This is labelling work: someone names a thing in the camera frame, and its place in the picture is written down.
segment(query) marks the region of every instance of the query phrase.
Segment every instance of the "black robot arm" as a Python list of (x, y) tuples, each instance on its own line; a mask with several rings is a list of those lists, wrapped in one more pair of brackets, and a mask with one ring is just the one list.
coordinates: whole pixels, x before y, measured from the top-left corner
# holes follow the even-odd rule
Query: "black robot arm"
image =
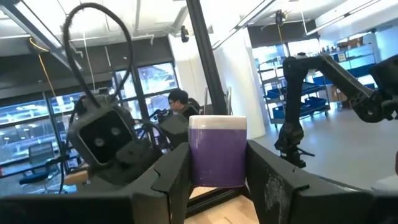
[(350, 100), (358, 117), (367, 123), (376, 123), (384, 119), (391, 120), (394, 111), (394, 95), (384, 88), (386, 72), (389, 78), (395, 77), (397, 57), (387, 59), (371, 69), (372, 76), (377, 80), (378, 90), (371, 90), (362, 85), (354, 76), (347, 72), (329, 55), (316, 57), (295, 58), (288, 57), (283, 62), (284, 77), (287, 81), (287, 95), (285, 107), (285, 122), (280, 130), (275, 148), (281, 152), (281, 157), (300, 168), (305, 163), (300, 159), (301, 154), (308, 154), (297, 146), (304, 137), (300, 125), (300, 108), (303, 80), (311, 69), (319, 70)]

